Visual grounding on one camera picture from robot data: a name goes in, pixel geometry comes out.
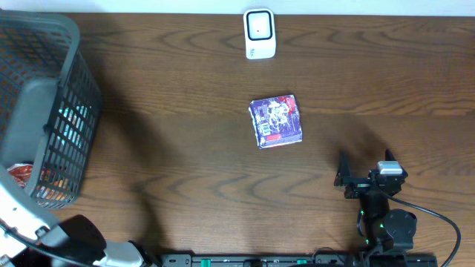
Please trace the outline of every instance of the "wooden table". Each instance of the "wooden table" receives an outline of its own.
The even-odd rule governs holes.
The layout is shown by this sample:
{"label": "wooden table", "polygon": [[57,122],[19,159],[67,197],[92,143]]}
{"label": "wooden table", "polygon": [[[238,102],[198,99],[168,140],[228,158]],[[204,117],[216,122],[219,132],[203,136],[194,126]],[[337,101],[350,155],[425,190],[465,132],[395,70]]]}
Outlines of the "wooden table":
{"label": "wooden table", "polygon": [[[409,173],[397,197],[453,219],[452,266],[475,265],[475,19],[276,16],[276,56],[249,61],[242,16],[69,16],[105,107],[62,219],[84,214],[158,252],[355,248],[359,204],[333,187],[338,151],[366,175],[391,148]],[[287,93],[304,141],[259,150],[249,103]],[[455,232],[406,209],[413,251],[441,264]]]}

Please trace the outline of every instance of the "cable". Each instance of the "cable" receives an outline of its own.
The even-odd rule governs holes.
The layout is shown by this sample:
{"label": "cable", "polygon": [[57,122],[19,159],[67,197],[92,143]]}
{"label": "cable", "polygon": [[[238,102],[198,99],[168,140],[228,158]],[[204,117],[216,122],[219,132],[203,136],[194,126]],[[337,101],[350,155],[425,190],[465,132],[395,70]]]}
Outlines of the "cable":
{"label": "cable", "polygon": [[8,225],[6,225],[3,221],[0,220],[0,228],[3,229],[3,231],[5,231],[5,234],[9,234],[11,237],[13,237],[14,239],[18,240],[20,243],[22,243],[23,245],[27,246],[28,248],[31,248],[45,256],[48,256],[50,258],[53,258],[53,259],[57,259],[57,260],[61,260],[61,261],[64,261],[66,263],[70,263],[70,264],[74,264],[75,266],[81,266],[81,267],[93,267],[93,266],[90,266],[90,265],[87,265],[87,264],[84,264],[84,263],[80,263],[78,261],[75,261],[75,260],[70,260],[66,257],[63,257],[63,256],[59,256],[57,254],[54,254],[53,252],[51,251],[48,251],[46,248],[41,248],[39,246],[37,246],[36,244],[34,243],[31,243],[30,241],[26,240],[24,237],[21,237],[17,232],[16,232],[16,229],[14,228],[11,228],[9,227]]}
{"label": "cable", "polygon": [[407,207],[415,208],[417,210],[429,213],[430,215],[435,216],[439,219],[442,219],[445,222],[452,225],[453,229],[455,229],[455,232],[457,233],[457,241],[455,242],[455,246],[453,247],[453,250],[452,250],[451,254],[448,256],[448,258],[441,265],[441,267],[446,267],[451,262],[451,260],[455,257],[455,254],[457,253],[457,251],[459,250],[459,247],[460,247],[460,240],[462,239],[462,235],[460,234],[459,226],[457,226],[457,224],[455,224],[451,219],[447,218],[444,215],[438,214],[435,211],[431,211],[431,210],[423,208],[421,206],[414,205],[412,203],[396,199],[395,197],[392,197],[392,196],[386,194],[382,189],[380,189],[380,187],[377,184],[375,184],[375,185],[376,185],[377,189],[379,189],[380,192],[383,194],[383,196],[385,196],[387,199],[392,200],[392,201],[397,202],[397,203],[402,204],[402,205],[406,205]]}
{"label": "cable", "polygon": [[340,257],[340,255],[338,255],[336,250],[330,247],[321,247],[317,249],[317,251],[315,251],[315,253],[312,255],[312,261],[315,262],[315,257],[319,254],[320,251],[325,250],[325,249],[333,251],[334,255],[336,255],[338,259],[344,264],[344,260]]}

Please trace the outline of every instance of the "red package in basket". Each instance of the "red package in basket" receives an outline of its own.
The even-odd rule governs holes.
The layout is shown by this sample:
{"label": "red package in basket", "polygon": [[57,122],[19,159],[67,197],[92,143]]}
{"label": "red package in basket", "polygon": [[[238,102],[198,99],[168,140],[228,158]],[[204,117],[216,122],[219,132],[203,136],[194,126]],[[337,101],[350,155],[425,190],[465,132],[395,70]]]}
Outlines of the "red package in basket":
{"label": "red package in basket", "polygon": [[15,178],[16,183],[18,183],[21,188],[24,188],[28,181],[30,181],[32,169],[33,166],[31,164],[15,164],[9,167],[7,171]]}

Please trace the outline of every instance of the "white background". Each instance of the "white background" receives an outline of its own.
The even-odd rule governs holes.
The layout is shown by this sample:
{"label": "white background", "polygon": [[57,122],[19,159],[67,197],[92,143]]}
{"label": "white background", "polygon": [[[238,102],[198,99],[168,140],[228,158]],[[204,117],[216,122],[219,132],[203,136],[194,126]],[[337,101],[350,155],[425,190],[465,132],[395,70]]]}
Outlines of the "white background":
{"label": "white background", "polygon": [[475,16],[475,0],[0,0],[6,10],[50,12],[244,13]]}

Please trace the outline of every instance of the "gray plastic basket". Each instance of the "gray plastic basket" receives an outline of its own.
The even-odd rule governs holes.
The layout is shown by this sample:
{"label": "gray plastic basket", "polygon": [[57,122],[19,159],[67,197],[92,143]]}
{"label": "gray plastic basket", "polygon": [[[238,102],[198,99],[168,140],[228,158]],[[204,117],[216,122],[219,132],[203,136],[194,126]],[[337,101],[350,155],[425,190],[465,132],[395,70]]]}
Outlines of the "gray plastic basket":
{"label": "gray plastic basket", "polygon": [[33,163],[24,190],[46,208],[77,199],[102,111],[78,46],[65,16],[0,11],[0,163]]}

